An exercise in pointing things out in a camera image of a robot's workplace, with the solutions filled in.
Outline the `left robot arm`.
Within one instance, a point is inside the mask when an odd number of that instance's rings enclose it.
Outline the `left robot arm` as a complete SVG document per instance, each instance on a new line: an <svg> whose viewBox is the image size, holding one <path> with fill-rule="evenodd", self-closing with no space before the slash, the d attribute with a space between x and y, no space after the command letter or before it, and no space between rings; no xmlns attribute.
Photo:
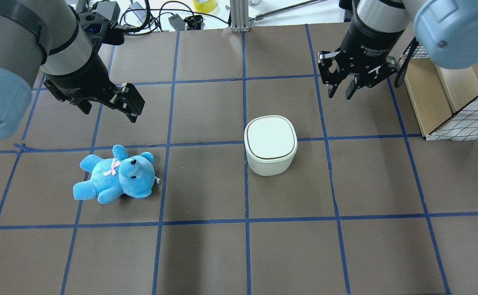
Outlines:
<svg viewBox="0 0 478 295"><path fill-rule="evenodd" d="M131 83L116 86L98 52L121 45L132 28L118 23L117 2L0 0L0 140L16 133L32 101L37 73L61 102L89 114L98 102L135 123L145 99Z"/></svg>

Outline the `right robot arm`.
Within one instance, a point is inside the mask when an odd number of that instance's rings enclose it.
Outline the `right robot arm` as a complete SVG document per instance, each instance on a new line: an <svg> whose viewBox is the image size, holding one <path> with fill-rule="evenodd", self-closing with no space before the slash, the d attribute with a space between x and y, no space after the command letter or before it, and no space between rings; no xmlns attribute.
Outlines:
<svg viewBox="0 0 478 295"><path fill-rule="evenodd" d="M478 63L478 0L341 0L352 12L349 28L334 52L318 52L318 68L328 96L350 75L346 90L373 87L391 75L400 86L408 62L399 67L389 54L412 23L409 54L422 45L428 57L445 69L463 69Z"/></svg>

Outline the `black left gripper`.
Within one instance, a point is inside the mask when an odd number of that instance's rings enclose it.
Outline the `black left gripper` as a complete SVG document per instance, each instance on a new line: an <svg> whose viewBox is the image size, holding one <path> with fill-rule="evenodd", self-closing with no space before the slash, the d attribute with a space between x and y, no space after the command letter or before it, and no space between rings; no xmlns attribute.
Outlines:
<svg viewBox="0 0 478 295"><path fill-rule="evenodd" d="M90 100L118 110L136 123L145 106L145 99L134 84L116 86L107 72L47 75L43 84L58 101L70 102L85 115L91 111Z"/></svg>

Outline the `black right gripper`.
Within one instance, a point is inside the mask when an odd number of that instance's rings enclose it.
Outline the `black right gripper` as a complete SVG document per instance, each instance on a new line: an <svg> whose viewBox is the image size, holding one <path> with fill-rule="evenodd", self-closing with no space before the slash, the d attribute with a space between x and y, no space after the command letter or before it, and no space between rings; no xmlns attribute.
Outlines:
<svg viewBox="0 0 478 295"><path fill-rule="evenodd" d="M339 51L318 52L318 69L323 84L328 86L328 97L333 98L349 74L353 79L345 91L347 100L358 89L372 88L396 73L398 63L389 57L392 46L392 32L349 25Z"/></svg>

